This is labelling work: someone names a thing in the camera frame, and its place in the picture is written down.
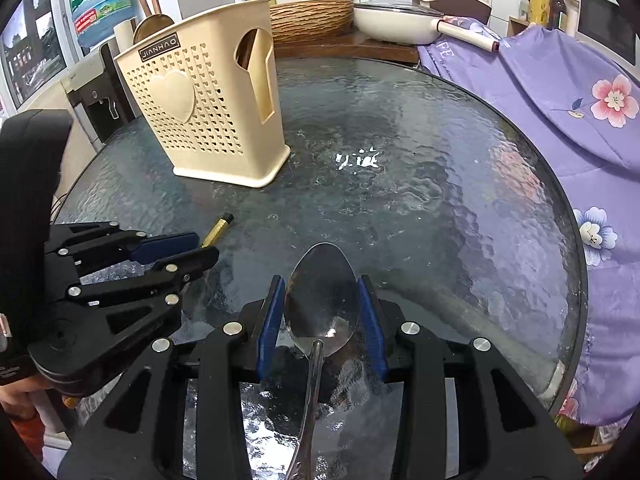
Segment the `person's right hand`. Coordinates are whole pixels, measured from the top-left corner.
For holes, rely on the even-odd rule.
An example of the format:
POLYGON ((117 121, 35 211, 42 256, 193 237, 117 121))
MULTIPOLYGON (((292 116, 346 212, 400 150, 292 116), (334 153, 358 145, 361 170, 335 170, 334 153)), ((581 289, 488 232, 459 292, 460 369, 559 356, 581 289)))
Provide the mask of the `person's right hand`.
POLYGON ((1 406, 18 435, 38 463, 43 460, 46 430, 65 430, 63 416, 70 411, 62 402, 57 408, 46 391, 53 388, 47 378, 35 374, 0 387, 1 406))

